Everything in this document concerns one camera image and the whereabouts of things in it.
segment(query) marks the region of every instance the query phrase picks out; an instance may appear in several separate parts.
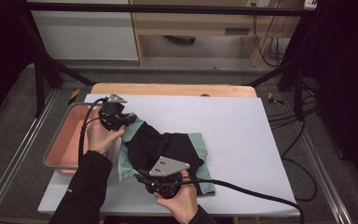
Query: wire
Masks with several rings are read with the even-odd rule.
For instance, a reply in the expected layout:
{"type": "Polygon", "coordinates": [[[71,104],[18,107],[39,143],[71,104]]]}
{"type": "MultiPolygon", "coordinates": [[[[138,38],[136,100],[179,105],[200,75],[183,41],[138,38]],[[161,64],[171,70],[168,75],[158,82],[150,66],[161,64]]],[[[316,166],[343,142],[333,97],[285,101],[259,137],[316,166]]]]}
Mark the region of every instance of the wire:
{"type": "Polygon", "coordinates": [[[91,122],[93,122],[93,121],[96,120],[96,119],[91,119],[91,120],[89,120],[89,122],[87,122],[86,125],[89,125],[91,122]]]}
{"type": "Polygon", "coordinates": [[[264,63],[269,65],[269,66],[272,66],[272,67],[278,67],[278,65],[275,65],[275,64],[271,64],[271,63],[268,63],[266,58],[264,57],[264,54],[263,54],[263,51],[261,50],[261,46],[260,46],[260,43],[258,42],[258,36],[257,36],[257,33],[256,33],[256,24],[257,24],[257,16],[254,15],[254,42],[255,42],[255,47],[258,49],[258,51],[260,52],[260,55],[261,55],[261,58],[263,59],[264,63]]]}
{"type": "Polygon", "coordinates": [[[83,154],[84,154],[84,138],[85,138],[85,135],[86,135],[86,129],[87,129],[87,125],[89,124],[88,122],[88,119],[89,119],[89,115],[92,111],[92,108],[94,106],[96,106],[99,102],[105,102],[107,101],[107,97],[104,97],[104,98],[100,98],[98,100],[96,100],[94,103],[92,103],[92,105],[89,107],[89,110],[87,111],[87,114],[86,116],[84,117],[84,120],[83,120],[83,125],[81,127],[81,130],[80,130],[80,137],[79,137],[79,148],[78,148],[78,165],[80,166],[80,163],[81,161],[83,160],[83,154]]]}
{"type": "Polygon", "coordinates": [[[282,55],[283,53],[279,52],[279,38],[276,38],[276,48],[275,48],[275,52],[272,50],[272,44],[274,42],[275,38],[271,38],[268,44],[268,55],[270,58],[275,59],[275,60],[281,60],[282,59],[282,55]]]}
{"type": "MultiPolygon", "coordinates": [[[[309,109],[309,110],[304,111],[304,112],[303,112],[303,113],[304,113],[304,116],[307,116],[307,115],[309,115],[309,114],[312,114],[312,113],[316,112],[316,111],[317,111],[317,110],[316,110],[317,108],[319,108],[319,106],[315,106],[315,107],[313,107],[312,109],[309,109]]],[[[291,116],[287,116],[287,117],[283,117],[283,118],[278,118],[278,119],[270,119],[269,122],[281,121],[281,120],[286,120],[286,119],[294,119],[294,121],[296,121],[296,117],[297,117],[297,115],[291,115],[291,116]]]]}
{"type": "MultiPolygon", "coordinates": [[[[310,115],[310,114],[313,114],[313,113],[316,113],[316,112],[319,112],[319,106],[315,106],[315,107],[313,107],[312,109],[303,112],[303,117],[305,118],[306,116],[308,116],[308,115],[310,115]]],[[[271,122],[270,122],[270,126],[278,126],[278,127],[275,127],[275,128],[271,128],[271,130],[275,130],[275,129],[284,127],[284,126],[286,126],[286,125],[288,125],[288,124],[291,124],[291,123],[293,123],[294,121],[297,121],[297,120],[298,120],[298,117],[297,117],[296,115],[293,115],[293,116],[285,117],[285,118],[282,118],[282,119],[277,119],[276,121],[278,121],[278,120],[285,120],[285,119],[290,119],[290,120],[287,121],[287,122],[285,122],[285,123],[273,123],[273,122],[271,121],[271,122]]]]}
{"type": "MultiPolygon", "coordinates": [[[[313,103],[316,103],[316,102],[317,101],[306,102],[303,105],[309,105],[309,104],[313,104],[313,103]]],[[[278,116],[281,116],[281,115],[284,115],[284,114],[287,114],[287,113],[290,113],[290,112],[293,112],[293,111],[294,111],[294,109],[290,109],[290,110],[284,111],[284,112],[279,113],[279,114],[267,115],[267,117],[268,118],[278,117],[278,116]]]]}
{"type": "Polygon", "coordinates": [[[269,36],[268,38],[272,38],[273,36],[275,36],[275,35],[277,35],[278,33],[282,32],[282,31],[283,31],[283,28],[284,28],[284,25],[286,24],[288,18],[289,18],[289,17],[287,16],[287,17],[284,19],[284,22],[283,22],[283,24],[282,24],[281,30],[275,32],[273,35],[269,36]]]}
{"type": "Polygon", "coordinates": [[[262,193],[258,193],[255,191],[251,191],[248,189],[244,189],[241,187],[238,187],[236,185],[230,184],[228,182],[224,182],[221,180],[207,180],[207,179],[197,179],[197,180],[190,180],[190,181],[182,181],[182,182],[176,182],[176,183],[155,183],[155,182],[151,182],[150,180],[148,180],[149,182],[145,183],[145,179],[144,179],[144,184],[148,184],[151,185],[152,183],[154,184],[154,186],[158,186],[158,187],[172,187],[172,186],[181,186],[181,185],[187,185],[187,184],[197,184],[197,183],[212,183],[215,185],[220,185],[229,189],[234,189],[236,191],[239,191],[241,193],[244,194],[248,194],[251,196],[255,196],[257,198],[261,198],[261,199],[265,199],[265,200],[269,200],[269,201],[273,201],[273,202],[277,202],[277,203],[284,203],[287,205],[290,205],[292,207],[294,207],[295,209],[298,210],[298,212],[300,213],[300,223],[304,223],[304,212],[302,210],[302,208],[296,204],[296,203],[292,203],[290,201],[287,201],[285,199],[282,198],[278,198],[278,197],[274,197],[274,196],[270,196],[267,194],[262,194],[262,193]]]}
{"type": "Polygon", "coordinates": [[[293,148],[297,140],[300,138],[301,134],[304,132],[304,127],[305,127],[305,121],[303,121],[303,125],[301,127],[300,133],[297,135],[293,143],[283,152],[283,154],[281,155],[281,159],[284,158],[284,156],[293,148]]]}
{"type": "Polygon", "coordinates": [[[318,186],[316,185],[316,181],[315,179],[312,177],[312,174],[307,171],[306,168],[304,168],[304,166],[302,166],[300,163],[296,162],[296,161],[293,161],[293,160],[290,160],[290,159],[287,159],[287,158],[282,158],[283,161],[289,161],[291,162],[292,164],[298,166],[301,170],[303,170],[309,177],[310,177],[310,180],[312,181],[312,185],[313,185],[313,193],[312,193],[312,196],[310,196],[309,198],[306,198],[306,199],[303,199],[303,198],[298,198],[295,196],[296,200],[299,200],[303,203],[308,203],[312,200],[314,200],[316,198],[316,195],[318,194],[318,186]]]}

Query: metal bracket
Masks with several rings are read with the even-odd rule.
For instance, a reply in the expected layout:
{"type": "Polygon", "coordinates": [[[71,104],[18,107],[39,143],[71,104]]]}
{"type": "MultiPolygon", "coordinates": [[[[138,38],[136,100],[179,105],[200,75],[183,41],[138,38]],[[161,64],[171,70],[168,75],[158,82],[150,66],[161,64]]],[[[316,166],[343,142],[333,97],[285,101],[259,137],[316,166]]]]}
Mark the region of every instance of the metal bracket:
{"type": "Polygon", "coordinates": [[[107,99],[107,103],[127,103],[127,101],[113,92],[107,99]]]}
{"type": "Polygon", "coordinates": [[[172,160],[166,157],[159,157],[158,161],[149,172],[149,175],[163,177],[188,168],[190,168],[190,164],[188,163],[172,160]]]}

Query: wall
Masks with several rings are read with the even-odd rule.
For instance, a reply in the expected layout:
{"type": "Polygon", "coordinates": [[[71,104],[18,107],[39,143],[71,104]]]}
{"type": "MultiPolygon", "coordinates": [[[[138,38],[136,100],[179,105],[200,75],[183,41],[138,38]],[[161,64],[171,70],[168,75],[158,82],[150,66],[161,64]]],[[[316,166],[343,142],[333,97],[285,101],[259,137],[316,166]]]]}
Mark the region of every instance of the wall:
{"type": "MultiPolygon", "coordinates": [[[[126,0],[30,2],[128,4],[126,0]]],[[[34,11],[48,53],[62,60],[138,60],[130,13],[34,11]]]]}

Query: black cloth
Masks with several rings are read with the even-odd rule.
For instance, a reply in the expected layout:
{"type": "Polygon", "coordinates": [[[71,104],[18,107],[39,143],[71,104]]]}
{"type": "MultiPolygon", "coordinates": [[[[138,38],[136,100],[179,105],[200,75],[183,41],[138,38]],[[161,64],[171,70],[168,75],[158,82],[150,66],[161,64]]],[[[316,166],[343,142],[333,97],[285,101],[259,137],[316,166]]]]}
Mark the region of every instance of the black cloth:
{"type": "MultiPolygon", "coordinates": [[[[103,224],[177,224],[174,217],[107,217],[103,224]]],[[[199,211],[189,224],[232,224],[231,217],[210,217],[205,210],[199,206],[199,211]]]]}
{"type": "MultiPolygon", "coordinates": [[[[129,149],[128,156],[131,165],[138,172],[139,170],[150,171],[159,157],[163,156],[190,164],[188,174],[191,179],[197,179],[197,170],[204,163],[199,158],[187,133],[160,134],[146,122],[141,125],[133,138],[124,144],[129,149]]],[[[200,184],[196,183],[194,186],[197,194],[202,195],[200,184]]]]}
{"type": "MultiPolygon", "coordinates": [[[[95,151],[88,151],[77,169],[49,224],[99,223],[112,162],[95,151]]],[[[200,206],[191,224],[216,223],[200,206]]]]}

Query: hand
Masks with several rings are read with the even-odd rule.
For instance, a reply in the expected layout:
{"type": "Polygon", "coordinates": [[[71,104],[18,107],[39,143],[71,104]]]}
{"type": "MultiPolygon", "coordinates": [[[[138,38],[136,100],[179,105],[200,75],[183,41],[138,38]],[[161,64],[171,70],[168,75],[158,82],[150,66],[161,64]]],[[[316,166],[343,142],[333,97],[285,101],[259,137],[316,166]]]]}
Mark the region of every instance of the hand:
{"type": "Polygon", "coordinates": [[[101,153],[104,156],[114,147],[116,140],[124,134],[125,126],[121,126],[116,131],[107,131],[98,119],[100,107],[93,109],[89,114],[92,120],[87,127],[87,137],[89,140],[89,149],[101,153]]]}
{"type": "MultiPolygon", "coordinates": [[[[180,172],[182,181],[189,181],[187,170],[180,172]]],[[[179,192],[171,199],[164,199],[158,193],[154,193],[157,204],[170,210],[179,223],[189,223],[199,210],[197,203],[197,189],[193,184],[182,185],[179,192]]]]}

